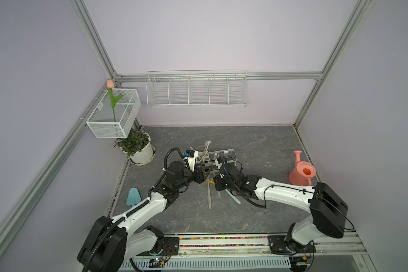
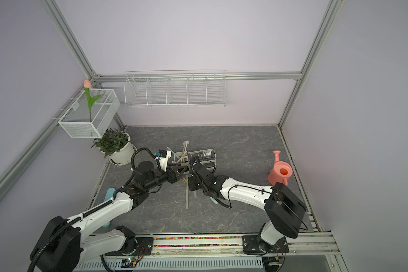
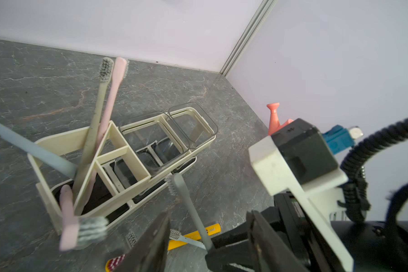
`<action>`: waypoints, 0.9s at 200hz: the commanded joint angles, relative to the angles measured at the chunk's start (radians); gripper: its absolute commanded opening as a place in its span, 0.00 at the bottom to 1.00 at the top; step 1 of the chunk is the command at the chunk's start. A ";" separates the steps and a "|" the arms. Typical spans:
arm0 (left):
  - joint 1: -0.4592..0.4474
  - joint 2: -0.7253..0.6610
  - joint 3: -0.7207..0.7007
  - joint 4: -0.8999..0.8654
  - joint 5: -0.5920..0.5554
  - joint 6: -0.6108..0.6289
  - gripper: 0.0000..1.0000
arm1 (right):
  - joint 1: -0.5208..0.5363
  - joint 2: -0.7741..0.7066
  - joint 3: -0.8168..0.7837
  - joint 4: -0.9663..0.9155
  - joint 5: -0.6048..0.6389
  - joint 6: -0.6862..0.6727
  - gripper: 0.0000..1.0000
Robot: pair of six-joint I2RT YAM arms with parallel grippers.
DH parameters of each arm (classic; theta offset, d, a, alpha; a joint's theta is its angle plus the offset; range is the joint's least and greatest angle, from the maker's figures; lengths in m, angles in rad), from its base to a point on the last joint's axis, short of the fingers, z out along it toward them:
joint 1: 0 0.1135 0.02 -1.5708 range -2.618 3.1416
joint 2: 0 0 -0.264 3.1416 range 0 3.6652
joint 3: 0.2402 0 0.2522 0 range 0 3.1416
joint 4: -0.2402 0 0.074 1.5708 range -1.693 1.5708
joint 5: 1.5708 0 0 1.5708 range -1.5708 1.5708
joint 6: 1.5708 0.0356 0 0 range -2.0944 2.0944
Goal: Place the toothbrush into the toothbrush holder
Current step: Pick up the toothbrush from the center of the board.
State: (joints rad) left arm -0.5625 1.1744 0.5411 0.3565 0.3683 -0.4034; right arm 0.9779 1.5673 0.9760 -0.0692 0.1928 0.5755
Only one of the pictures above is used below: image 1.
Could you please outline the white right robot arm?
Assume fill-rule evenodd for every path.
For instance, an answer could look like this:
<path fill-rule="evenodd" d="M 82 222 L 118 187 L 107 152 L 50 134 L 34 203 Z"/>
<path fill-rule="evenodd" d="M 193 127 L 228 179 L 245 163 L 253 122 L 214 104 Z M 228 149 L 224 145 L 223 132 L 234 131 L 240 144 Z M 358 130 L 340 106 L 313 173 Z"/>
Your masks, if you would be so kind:
<path fill-rule="evenodd" d="M 265 209 L 269 201 L 306 211 L 309 215 L 290 225 L 285 236 L 270 236 L 270 250 L 275 255 L 293 256 L 313 249 L 314 240 L 322 237 L 343 238 L 348 222 L 348 206 L 327 184 L 315 186 L 290 185 L 271 181 L 257 175 L 244 175 L 233 163 L 216 162 L 216 190 L 227 189 L 236 197 Z"/>

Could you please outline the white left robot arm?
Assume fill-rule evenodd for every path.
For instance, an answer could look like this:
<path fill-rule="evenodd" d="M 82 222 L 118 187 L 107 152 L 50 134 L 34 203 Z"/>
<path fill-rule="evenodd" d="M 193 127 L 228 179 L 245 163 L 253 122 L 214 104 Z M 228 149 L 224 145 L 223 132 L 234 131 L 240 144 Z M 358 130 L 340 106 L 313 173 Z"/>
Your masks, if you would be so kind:
<path fill-rule="evenodd" d="M 78 262 L 84 272 L 116 272 L 126 259 L 143 252 L 161 252 L 163 232 L 149 226 L 139 231 L 149 219 L 170 207 L 187 190 L 189 184 L 207 180 L 210 165 L 191 167 L 174 161 L 164 168 L 159 180 L 148 190 L 148 196 L 128 211 L 96 220 L 80 252 Z"/>

